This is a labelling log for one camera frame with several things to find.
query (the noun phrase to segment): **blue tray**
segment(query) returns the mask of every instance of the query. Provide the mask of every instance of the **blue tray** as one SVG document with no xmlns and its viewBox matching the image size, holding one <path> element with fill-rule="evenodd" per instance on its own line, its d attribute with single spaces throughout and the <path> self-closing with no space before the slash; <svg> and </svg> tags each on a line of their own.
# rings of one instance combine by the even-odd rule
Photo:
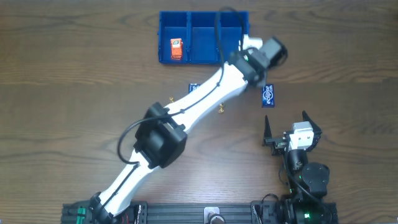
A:
<svg viewBox="0 0 398 224">
<path fill-rule="evenodd" d="M 215 39 L 214 20 L 217 12 L 160 11 L 159 12 L 159 62 L 214 64 L 220 62 Z M 249 34 L 249 13 L 239 12 L 245 34 Z M 219 21 L 219 37 L 223 44 L 225 59 L 238 50 L 241 24 L 233 12 L 222 12 Z M 171 59 L 170 39 L 181 38 L 183 53 L 181 60 Z"/>
</svg>

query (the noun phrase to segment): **orange pack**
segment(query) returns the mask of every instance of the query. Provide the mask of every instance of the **orange pack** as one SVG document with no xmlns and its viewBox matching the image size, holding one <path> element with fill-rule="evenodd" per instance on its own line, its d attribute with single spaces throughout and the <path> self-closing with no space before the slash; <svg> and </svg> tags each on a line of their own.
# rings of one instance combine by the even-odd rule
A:
<svg viewBox="0 0 398 224">
<path fill-rule="evenodd" d="M 181 60 L 182 59 L 182 39 L 171 39 L 170 45 L 172 48 L 172 60 Z"/>
</svg>

